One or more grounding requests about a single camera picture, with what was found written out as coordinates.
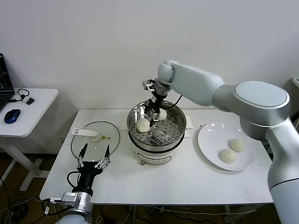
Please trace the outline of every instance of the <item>white wall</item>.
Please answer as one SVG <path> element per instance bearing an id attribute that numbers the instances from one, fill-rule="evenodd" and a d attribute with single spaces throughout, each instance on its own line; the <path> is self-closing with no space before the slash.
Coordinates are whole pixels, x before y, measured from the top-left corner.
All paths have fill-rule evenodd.
<path id="1" fill-rule="evenodd" d="M 149 98 L 142 80 L 164 59 L 282 86 L 299 71 L 298 12 L 297 0 L 1 0 L 0 51 L 15 86 L 59 89 L 43 126 L 63 136 L 80 108 Z"/>

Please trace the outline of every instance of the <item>lid handle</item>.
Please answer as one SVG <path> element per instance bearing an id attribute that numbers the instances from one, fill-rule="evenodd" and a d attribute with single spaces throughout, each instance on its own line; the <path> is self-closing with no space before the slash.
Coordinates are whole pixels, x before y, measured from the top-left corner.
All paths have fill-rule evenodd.
<path id="1" fill-rule="evenodd" d="M 86 130 L 82 128 L 74 128 L 71 132 L 72 135 L 81 135 L 91 137 L 92 141 L 96 141 L 100 138 L 96 131 Z"/>

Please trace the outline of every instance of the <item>white plate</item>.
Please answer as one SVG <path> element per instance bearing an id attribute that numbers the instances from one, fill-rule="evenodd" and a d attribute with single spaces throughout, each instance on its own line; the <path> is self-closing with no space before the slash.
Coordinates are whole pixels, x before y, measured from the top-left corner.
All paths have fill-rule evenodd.
<path id="1" fill-rule="evenodd" d="M 245 150 L 236 152 L 236 161 L 232 164 L 224 162 L 220 157 L 223 149 L 231 148 L 230 141 L 241 139 Z M 248 168 L 255 157 L 255 140 L 248 137 L 240 128 L 227 123 L 211 123 L 205 125 L 199 132 L 198 143 L 202 153 L 216 166 L 231 170 L 240 171 Z"/>

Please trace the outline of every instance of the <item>laptop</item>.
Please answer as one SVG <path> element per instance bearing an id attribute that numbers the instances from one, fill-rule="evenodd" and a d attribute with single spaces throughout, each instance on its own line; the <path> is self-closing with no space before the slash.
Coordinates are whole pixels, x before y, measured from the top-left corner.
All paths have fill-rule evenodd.
<path id="1" fill-rule="evenodd" d="M 13 95 L 14 88 L 8 75 L 3 54 L 0 53 L 0 111 L 4 108 Z"/>

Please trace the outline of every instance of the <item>floor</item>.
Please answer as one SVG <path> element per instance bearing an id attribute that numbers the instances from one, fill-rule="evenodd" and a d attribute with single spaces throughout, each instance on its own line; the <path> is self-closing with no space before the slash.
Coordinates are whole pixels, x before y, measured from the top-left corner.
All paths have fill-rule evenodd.
<path id="1" fill-rule="evenodd" d="M 34 161 L 35 157 L 29 157 L 31 161 Z M 11 158 L 4 154 L 0 154 L 0 175 L 2 176 L 5 172 L 6 168 L 9 166 L 11 162 Z M 41 169 L 43 170 L 50 170 L 53 163 L 55 161 L 55 158 L 45 158 Z M 9 193 L 9 199 L 10 202 L 13 203 L 16 200 L 22 199 L 22 198 L 31 198 L 31 197 L 39 197 L 39 193 L 43 187 L 43 184 L 45 182 L 44 179 L 35 179 L 31 183 L 31 186 L 29 187 L 27 192 L 21 192 L 19 191 L 19 188 L 21 186 L 22 181 L 26 177 L 27 171 L 24 169 L 20 164 L 16 163 L 14 168 L 12 169 L 11 173 L 5 180 L 5 184 L 7 186 L 7 190 Z M 18 221 L 19 224 L 31 224 L 34 221 L 36 221 L 38 218 L 43 216 L 43 211 L 41 209 L 41 203 L 37 202 L 35 200 L 31 200 L 27 202 L 28 205 L 28 213 L 27 215 L 20 221 Z M 0 211 L 5 209 L 8 206 L 7 201 L 7 194 L 5 191 L 4 186 L 2 185 L 0 188 Z M 56 209 L 60 210 L 60 205 L 56 205 Z M 209 216 L 209 215 L 194 215 L 194 214 L 184 214 L 184 213 L 171 213 L 168 211 L 160 212 L 158 209 L 150 208 L 150 207 L 144 207 L 144 206 L 123 206 L 123 205 L 95 205 L 93 207 L 93 216 L 95 218 L 98 217 L 97 223 L 101 221 L 101 217 L 99 217 L 100 214 L 103 216 L 103 221 L 101 223 L 105 224 L 112 224 L 118 222 L 119 224 L 123 223 L 126 217 L 128 216 L 128 212 L 131 209 L 131 214 L 135 217 L 134 223 L 135 224 L 165 224 L 165 223 L 172 223 L 172 224 L 191 224 L 191 223 L 203 223 L 203 224 L 223 224 L 224 223 L 224 215 L 220 216 Z M 176 210 L 176 211 L 185 211 L 185 212 L 194 212 L 194 213 L 223 213 L 225 212 L 224 206 L 194 206 L 192 208 L 182 208 L 180 206 L 170 206 L 165 208 L 167 210 Z M 51 206 L 50 212 L 54 212 L 53 207 Z M 2 219 L 4 212 L 0 214 L 0 219 Z M 138 217 L 144 217 L 145 220 L 138 220 Z M 5 220 L 7 218 L 7 213 L 4 214 L 2 223 L 5 223 Z M 40 220 L 39 223 L 43 224 L 53 224 L 57 221 L 56 216 L 46 216 L 42 220 Z M 130 217 L 126 220 L 125 224 L 131 223 Z M 242 222 L 238 221 L 235 224 L 265 224 L 265 223 L 271 223 L 271 224 L 279 224 L 280 221 L 278 219 L 275 207 L 273 204 L 269 204 L 266 206 L 261 207 L 256 212 L 250 213 L 242 218 Z"/>

